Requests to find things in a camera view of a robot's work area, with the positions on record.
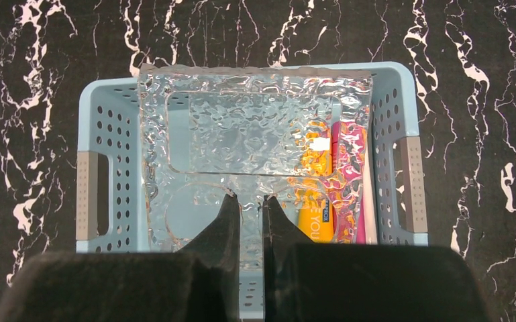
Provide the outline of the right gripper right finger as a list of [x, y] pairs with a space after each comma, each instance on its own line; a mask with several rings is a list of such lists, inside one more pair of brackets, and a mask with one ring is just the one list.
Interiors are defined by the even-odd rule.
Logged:
[[275, 197], [262, 206], [266, 321], [490, 321], [449, 248], [311, 241]]

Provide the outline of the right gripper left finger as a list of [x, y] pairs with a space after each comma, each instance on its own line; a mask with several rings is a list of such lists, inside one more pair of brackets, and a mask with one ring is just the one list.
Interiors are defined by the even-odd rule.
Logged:
[[238, 321], [240, 206], [177, 252], [45, 253], [0, 300], [0, 321]]

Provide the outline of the yellow toothpaste tube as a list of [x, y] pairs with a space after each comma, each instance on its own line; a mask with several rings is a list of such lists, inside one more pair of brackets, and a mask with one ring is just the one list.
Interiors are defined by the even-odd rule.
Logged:
[[291, 183], [298, 209], [297, 227], [312, 241], [328, 243], [334, 235], [333, 206], [319, 178], [333, 172], [331, 129], [318, 121], [309, 126], [298, 141], [304, 148], [299, 165], [306, 177]]

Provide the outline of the light blue plastic basket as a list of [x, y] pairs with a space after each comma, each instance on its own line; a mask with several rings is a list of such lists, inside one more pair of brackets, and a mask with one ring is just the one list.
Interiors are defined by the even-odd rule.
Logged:
[[[298, 67], [352, 68], [373, 76], [364, 169], [366, 244], [428, 243], [414, 79], [396, 62]], [[138, 78], [97, 80], [79, 102], [76, 249], [155, 252], [148, 245]], [[263, 259], [240, 266], [240, 318], [264, 317]]]

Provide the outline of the clear textured acrylic holder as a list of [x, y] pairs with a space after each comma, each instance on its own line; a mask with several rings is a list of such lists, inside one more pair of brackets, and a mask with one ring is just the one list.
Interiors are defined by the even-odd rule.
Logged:
[[[262, 267], [262, 206], [278, 199], [297, 226], [292, 182], [303, 180], [298, 141], [318, 121], [368, 131], [373, 76], [352, 68], [143, 66], [138, 74], [148, 245], [185, 247], [222, 198], [240, 206], [240, 266]], [[337, 171], [319, 181], [332, 206]]]

